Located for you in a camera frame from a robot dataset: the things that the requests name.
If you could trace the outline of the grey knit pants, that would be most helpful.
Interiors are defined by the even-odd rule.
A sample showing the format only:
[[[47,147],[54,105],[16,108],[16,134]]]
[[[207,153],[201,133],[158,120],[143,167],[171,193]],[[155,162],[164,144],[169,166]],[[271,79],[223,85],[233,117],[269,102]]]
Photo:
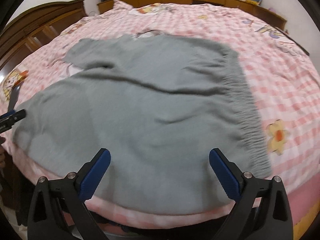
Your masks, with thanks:
[[[58,176],[101,149],[111,166],[95,195],[156,215],[211,211],[229,200],[209,165],[218,148],[243,171],[271,174],[261,117],[229,46],[173,35],[82,39],[64,61],[80,72],[20,105],[25,155]]]

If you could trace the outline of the pink bed sheet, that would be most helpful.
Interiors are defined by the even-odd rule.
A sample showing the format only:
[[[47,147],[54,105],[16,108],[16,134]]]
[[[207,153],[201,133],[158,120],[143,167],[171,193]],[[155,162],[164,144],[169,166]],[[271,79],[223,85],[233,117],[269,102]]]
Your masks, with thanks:
[[[294,225],[299,223],[314,206],[317,206],[319,211],[319,174],[292,191],[288,198]]]

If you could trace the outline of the yellow bed base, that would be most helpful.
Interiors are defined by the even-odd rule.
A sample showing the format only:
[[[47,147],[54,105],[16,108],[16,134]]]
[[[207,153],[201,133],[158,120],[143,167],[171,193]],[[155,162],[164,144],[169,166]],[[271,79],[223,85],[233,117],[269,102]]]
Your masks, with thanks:
[[[319,201],[308,211],[308,213],[293,227],[293,239],[299,240],[316,219],[319,212]]]

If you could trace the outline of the pink checkered bed cover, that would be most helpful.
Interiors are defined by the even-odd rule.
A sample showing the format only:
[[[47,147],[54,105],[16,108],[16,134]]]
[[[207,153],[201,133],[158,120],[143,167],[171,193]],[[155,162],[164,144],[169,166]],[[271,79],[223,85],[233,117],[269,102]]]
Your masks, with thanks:
[[[271,174],[280,176],[287,195],[319,174],[319,74],[310,57],[294,42],[262,20],[239,9],[211,4],[154,4],[135,9],[115,1],[113,9],[86,17],[64,30],[49,44],[26,57],[1,83],[1,111],[9,104],[8,91],[24,80],[17,109],[54,83],[80,72],[64,61],[82,39],[110,40],[173,35],[211,40],[229,46],[239,63],[261,117]],[[62,178],[25,155],[4,134],[4,147],[20,171],[32,182],[40,176]],[[87,207],[114,222],[143,229],[169,229],[197,224],[228,214],[232,202],[191,215],[156,215],[129,210],[94,197]]]

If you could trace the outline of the wooden headboard cabinet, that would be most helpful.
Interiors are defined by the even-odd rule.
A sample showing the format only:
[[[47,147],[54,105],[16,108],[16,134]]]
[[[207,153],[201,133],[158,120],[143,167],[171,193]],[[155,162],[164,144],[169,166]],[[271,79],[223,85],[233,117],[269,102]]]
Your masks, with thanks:
[[[238,8],[246,13],[249,13],[263,21],[267,24],[277,27],[281,30],[285,29],[287,20],[282,16],[265,9],[259,5],[248,3],[241,0],[120,0],[125,2],[134,8],[140,8],[145,5],[150,5],[153,3],[176,3],[176,4],[204,4],[209,3],[212,5],[218,5],[228,8]]]

